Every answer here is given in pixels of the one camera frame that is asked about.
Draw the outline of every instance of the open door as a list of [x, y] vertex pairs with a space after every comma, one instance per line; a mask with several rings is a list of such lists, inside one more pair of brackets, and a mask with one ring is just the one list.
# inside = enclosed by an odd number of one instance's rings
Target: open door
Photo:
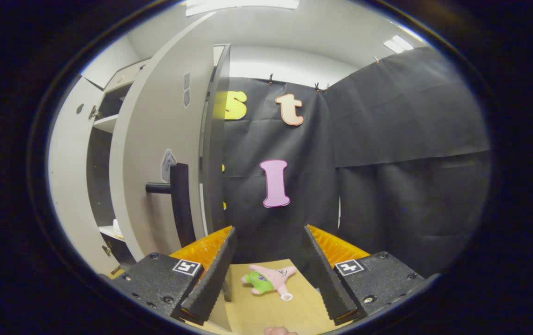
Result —
[[109, 275], [119, 266], [95, 223], [87, 190], [87, 149], [103, 91], [80, 78], [66, 97], [54, 124], [47, 177], [64, 233], [95, 272]]

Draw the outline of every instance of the patrick star plush toy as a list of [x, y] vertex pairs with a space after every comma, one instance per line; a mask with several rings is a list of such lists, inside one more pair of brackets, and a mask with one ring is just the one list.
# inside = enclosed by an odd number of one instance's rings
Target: patrick star plush toy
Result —
[[261, 295], [268, 291], [277, 290], [277, 293], [279, 293], [282, 300], [290, 301], [293, 299], [293, 295], [287, 291], [285, 282], [291, 275], [298, 271], [296, 267], [267, 269], [260, 265], [253, 264], [250, 265], [250, 270], [254, 272], [243, 276], [241, 282], [244, 284], [252, 284], [252, 286], [254, 286], [252, 293], [255, 295]]

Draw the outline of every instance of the door hinge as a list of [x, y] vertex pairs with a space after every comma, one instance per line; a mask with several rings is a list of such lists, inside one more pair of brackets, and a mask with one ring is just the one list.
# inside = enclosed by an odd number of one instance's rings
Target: door hinge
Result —
[[99, 113], [99, 110], [97, 110], [97, 105], [93, 105], [93, 108], [91, 108], [91, 113], [88, 115], [88, 119], [90, 120], [97, 116], [101, 116], [101, 113]]
[[103, 251], [107, 254], [108, 257], [112, 255], [112, 250], [110, 248], [107, 248], [106, 246], [101, 246], [101, 248], [103, 248]]

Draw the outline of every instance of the pink plush toy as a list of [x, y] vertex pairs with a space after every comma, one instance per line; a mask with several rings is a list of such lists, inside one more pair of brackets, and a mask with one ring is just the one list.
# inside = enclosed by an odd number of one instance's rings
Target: pink plush toy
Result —
[[285, 267], [283, 269], [267, 269], [260, 265], [250, 265], [250, 270], [253, 270], [249, 275], [245, 275], [241, 278], [241, 282], [244, 284], [252, 284], [254, 288], [252, 293], [255, 295], [261, 295], [262, 293], [277, 290], [281, 299], [284, 301], [290, 301], [293, 299], [293, 295], [287, 291], [285, 282], [287, 279], [298, 269], [296, 267]]

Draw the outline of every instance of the white shelf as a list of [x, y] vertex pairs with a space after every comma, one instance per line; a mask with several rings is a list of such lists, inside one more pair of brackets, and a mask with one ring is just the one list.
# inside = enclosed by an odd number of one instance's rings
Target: white shelf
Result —
[[97, 129], [101, 129], [102, 131], [107, 131], [110, 134], [113, 134], [113, 127], [116, 125], [116, 121], [118, 120], [118, 114], [103, 117], [101, 120], [97, 120], [93, 123], [93, 127]]
[[113, 226], [101, 226], [99, 227], [99, 231], [102, 233], [102, 234], [105, 234], [109, 237], [113, 237], [117, 240], [121, 240], [121, 241], [124, 241], [124, 238], [123, 237], [118, 237], [117, 235], [115, 235], [113, 233]]

